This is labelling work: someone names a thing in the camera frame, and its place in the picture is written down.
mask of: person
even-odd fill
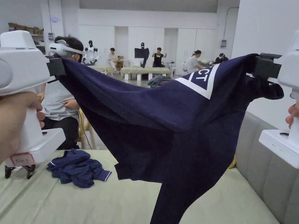
[[[189,57],[185,63],[188,74],[196,72],[197,70],[202,70],[204,67],[198,64],[197,59],[201,56],[202,52],[200,50],[194,51],[191,57]]]
[[[289,108],[288,112],[289,112],[290,116],[287,116],[286,123],[289,125],[289,128],[291,128],[294,118],[295,117],[299,118],[299,108],[296,107],[296,105],[294,104],[293,106],[291,106]]]
[[[83,44],[75,37],[58,36],[55,38],[55,42],[59,40],[64,40],[70,48],[83,51]],[[82,54],[70,52],[64,58],[81,63]],[[42,112],[46,114],[44,129],[62,128],[64,131],[66,140],[58,149],[77,148],[79,105],[73,95],[60,82],[56,81],[45,84],[43,92],[38,97],[42,101]]]
[[[166,58],[167,53],[165,53],[165,55],[161,54],[161,50],[162,48],[158,47],[157,48],[157,53],[152,54],[152,57],[154,58],[154,63],[153,63],[153,67],[160,67],[160,68],[164,68],[165,66],[162,65],[162,58]]]
[[[117,60],[118,60],[118,56],[115,53],[115,49],[112,47],[112,48],[110,48],[109,61],[110,61],[110,64],[115,72],[116,72]]]
[[[228,61],[228,58],[225,56],[224,53],[220,53],[220,54],[219,54],[219,57],[217,57],[217,58],[215,59],[214,64],[220,64],[221,62],[225,62],[225,61]]]
[[[0,164],[19,149],[28,107],[37,110],[37,118],[43,128],[45,114],[40,112],[42,105],[35,93],[24,92],[0,98]]]

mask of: electrical panel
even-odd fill
[[[54,40],[54,33],[48,33],[49,40]]]
[[[222,40],[221,41],[221,48],[225,48],[226,47],[226,40]]]

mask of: gray cushion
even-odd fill
[[[259,143],[262,130],[275,129],[246,113],[236,150],[237,168],[282,224],[299,223],[299,171]]]

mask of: ceiling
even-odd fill
[[[216,13],[218,0],[80,0],[82,9]]]

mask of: gray shirt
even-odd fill
[[[64,106],[64,102],[69,99],[74,99],[73,95],[59,81],[47,83],[42,112],[51,120],[60,121],[66,117],[73,117],[79,122],[79,110],[71,110]]]

